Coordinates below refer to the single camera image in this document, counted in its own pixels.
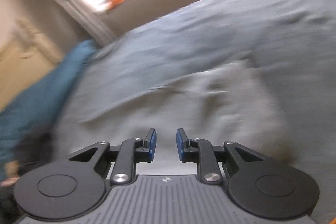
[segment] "gray bedsheet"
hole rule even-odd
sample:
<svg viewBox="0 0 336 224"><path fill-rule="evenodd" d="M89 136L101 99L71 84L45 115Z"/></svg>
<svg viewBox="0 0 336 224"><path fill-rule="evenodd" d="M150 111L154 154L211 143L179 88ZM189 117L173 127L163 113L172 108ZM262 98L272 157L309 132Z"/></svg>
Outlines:
<svg viewBox="0 0 336 224"><path fill-rule="evenodd" d="M239 60L177 77L97 112L86 113L81 120L70 111L58 127L58 137L77 151L98 140L120 144L125 139L145 137L149 128L155 128L155 160L137 164L136 169L138 174L146 175L197 173L196 164L179 161L177 128L184 128L190 138L207 139L213 145L235 140L285 160L289 148L287 123L277 101L260 80L258 69L249 64L247 60ZM78 134L69 139L70 122L76 125ZM67 153L64 149L67 147L60 147L58 152Z"/></svg>
<svg viewBox="0 0 336 224"><path fill-rule="evenodd" d="M336 214L336 0L201 0L128 32L95 56L68 102L58 156L81 146L69 140L90 113L246 51L287 118L295 166L320 186L312 216L328 223Z"/></svg>

